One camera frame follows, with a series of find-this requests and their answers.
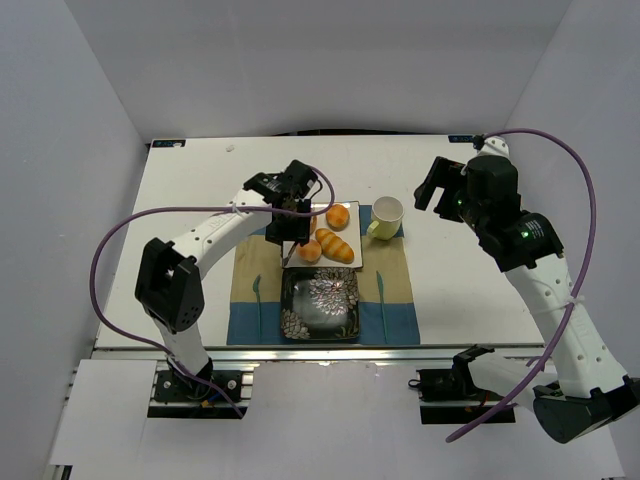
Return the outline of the metal tongs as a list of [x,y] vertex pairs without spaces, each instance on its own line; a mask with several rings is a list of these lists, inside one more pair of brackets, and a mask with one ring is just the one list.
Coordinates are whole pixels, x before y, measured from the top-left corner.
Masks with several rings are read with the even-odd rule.
[[298,247],[298,243],[297,242],[293,242],[291,244],[291,246],[287,250],[284,250],[284,254],[283,254],[283,258],[282,258],[282,267],[283,268],[287,267],[287,265],[289,264],[292,256],[296,252],[297,247]]

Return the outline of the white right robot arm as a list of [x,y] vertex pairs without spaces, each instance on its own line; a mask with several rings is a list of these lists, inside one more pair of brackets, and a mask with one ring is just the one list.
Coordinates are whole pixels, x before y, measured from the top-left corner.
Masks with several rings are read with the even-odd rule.
[[553,440],[566,444],[631,413],[639,381],[614,358],[574,286],[563,245],[550,221],[521,207],[518,171],[506,157],[468,163],[434,160],[414,192],[415,207],[464,223],[524,301],[546,345],[554,372],[538,372],[514,403],[534,413]]

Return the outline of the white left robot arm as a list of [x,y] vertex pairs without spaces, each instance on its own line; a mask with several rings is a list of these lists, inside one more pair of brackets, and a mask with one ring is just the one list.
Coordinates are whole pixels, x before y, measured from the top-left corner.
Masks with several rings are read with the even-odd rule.
[[317,171],[298,160],[280,173],[258,173],[228,206],[198,226],[172,240],[154,238],[145,245],[134,295],[158,327],[175,370],[183,367],[203,380],[211,377],[211,360],[197,327],[205,306],[202,280],[257,230],[278,246],[306,242],[311,223],[307,195],[318,180]]

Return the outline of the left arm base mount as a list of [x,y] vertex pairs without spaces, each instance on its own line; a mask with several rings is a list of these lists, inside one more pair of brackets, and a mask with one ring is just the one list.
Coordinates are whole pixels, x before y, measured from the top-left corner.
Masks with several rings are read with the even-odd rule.
[[239,420],[252,395],[256,362],[214,361],[209,385],[193,382],[158,361],[147,417],[176,420]]

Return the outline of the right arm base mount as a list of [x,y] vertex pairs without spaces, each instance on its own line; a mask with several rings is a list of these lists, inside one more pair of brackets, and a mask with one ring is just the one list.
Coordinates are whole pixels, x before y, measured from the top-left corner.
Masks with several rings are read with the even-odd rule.
[[453,358],[448,369],[421,369],[407,382],[421,402],[422,425],[465,425],[495,406],[502,397],[477,387],[469,364],[477,357],[494,353],[493,348],[472,346]]

